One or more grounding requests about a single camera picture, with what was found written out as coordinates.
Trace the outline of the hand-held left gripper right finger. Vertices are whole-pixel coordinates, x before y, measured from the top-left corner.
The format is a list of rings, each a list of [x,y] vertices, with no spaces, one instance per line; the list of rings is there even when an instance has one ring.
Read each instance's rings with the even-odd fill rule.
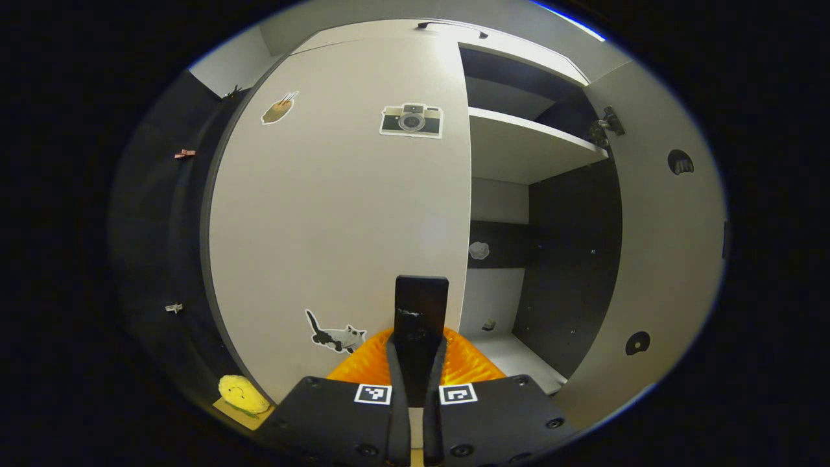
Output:
[[[527,467],[577,435],[570,417],[528,374],[508,376],[444,330],[423,406],[429,467]]]

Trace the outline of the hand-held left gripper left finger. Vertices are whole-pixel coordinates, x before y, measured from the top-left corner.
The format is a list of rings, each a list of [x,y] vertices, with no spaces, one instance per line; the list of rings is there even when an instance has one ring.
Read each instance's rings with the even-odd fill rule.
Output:
[[[409,467],[411,428],[394,332],[373,336],[328,377],[297,381],[266,422],[296,467]]]

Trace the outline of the black door handle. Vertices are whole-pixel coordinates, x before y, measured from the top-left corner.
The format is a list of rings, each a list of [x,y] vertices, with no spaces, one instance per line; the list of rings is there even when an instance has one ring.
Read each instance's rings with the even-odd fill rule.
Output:
[[[433,364],[444,339],[448,290],[449,281],[443,277],[396,278],[392,340],[411,408],[425,404]]]

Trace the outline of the beige double-door shoe cabinet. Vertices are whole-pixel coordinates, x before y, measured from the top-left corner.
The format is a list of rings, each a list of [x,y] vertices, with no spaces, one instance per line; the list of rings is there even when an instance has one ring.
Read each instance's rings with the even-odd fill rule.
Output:
[[[490,35],[482,40],[474,30],[436,25],[419,30],[421,21],[442,20],[367,21],[321,30],[284,59],[324,45],[373,38],[446,40],[459,47],[468,109],[528,119],[590,142],[589,126],[599,118],[587,98],[586,77],[567,57],[498,30],[480,27]],[[248,101],[275,68],[249,92]],[[232,121],[207,183],[204,266],[211,290],[211,193],[226,142],[248,101]],[[480,346],[506,374],[531,374],[549,393],[566,384],[592,346],[619,268],[619,180],[611,150],[604,150],[604,162],[530,186],[471,175],[468,262],[456,331]],[[213,297],[220,317],[214,290]],[[371,337],[350,325],[323,329],[311,311],[307,317],[313,342],[346,352],[346,357]]]

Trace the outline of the beige cabinet door camera sticker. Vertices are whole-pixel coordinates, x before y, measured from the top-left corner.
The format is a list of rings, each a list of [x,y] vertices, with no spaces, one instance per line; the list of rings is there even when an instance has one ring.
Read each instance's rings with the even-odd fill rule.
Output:
[[[394,324],[400,275],[449,281],[457,330],[468,269],[471,137],[457,44],[373,38],[288,56],[252,92],[217,166],[211,283],[234,355],[281,401],[347,356],[323,329]]]

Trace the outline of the beige cabinet door headphone sticker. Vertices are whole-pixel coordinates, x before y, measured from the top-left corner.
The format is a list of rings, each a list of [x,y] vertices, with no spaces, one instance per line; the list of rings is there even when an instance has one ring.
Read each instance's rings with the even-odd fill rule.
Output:
[[[587,431],[658,384],[690,349],[724,273],[726,193],[693,116],[664,84],[627,62],[587,86],[625,134],[610,141],[619,175],[619,272],[593,345],[555,396]]]

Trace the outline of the white cabinet shelf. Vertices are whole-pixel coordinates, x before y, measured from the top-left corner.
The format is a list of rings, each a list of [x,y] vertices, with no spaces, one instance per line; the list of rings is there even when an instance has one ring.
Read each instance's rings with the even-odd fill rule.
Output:
[[[608,159],[608,151],[517,116],[471,107],[471,175],[530,186]]]

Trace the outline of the black metal door hinge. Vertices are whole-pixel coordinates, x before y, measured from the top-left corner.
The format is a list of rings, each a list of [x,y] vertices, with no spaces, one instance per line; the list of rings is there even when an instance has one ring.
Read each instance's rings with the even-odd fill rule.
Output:
[[[589,140],[594,145],[601,148],[610,148],[610,140],[608,139],[608,131],[615,136],[626,135],[626,130],[623,127],[622,121],[615,112],[612,106],[606,106],[604,109],[604,117],[596,119],[589,126]]]

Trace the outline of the yellow plush toy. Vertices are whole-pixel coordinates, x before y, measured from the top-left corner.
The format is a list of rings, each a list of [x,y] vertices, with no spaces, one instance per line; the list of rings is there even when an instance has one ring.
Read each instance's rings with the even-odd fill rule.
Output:
[[[272,407],[245,376],[225,375],[217,382],[220,398],[238,411],[257,417]]]

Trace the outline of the black backdrop cloth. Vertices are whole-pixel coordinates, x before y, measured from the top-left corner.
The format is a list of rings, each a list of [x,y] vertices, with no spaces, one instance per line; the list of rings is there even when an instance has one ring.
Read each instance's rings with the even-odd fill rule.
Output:
[[[200,226],[211,163],[247,89],[222,100],[191,72],[139,119],[113,181],[110,265],[126,328],[175,395],[210,410],[240,369],[220,336],[202,272]],[[195,150],[175,159],[179,150]],[[178,315],[166,311],[183,304]]]

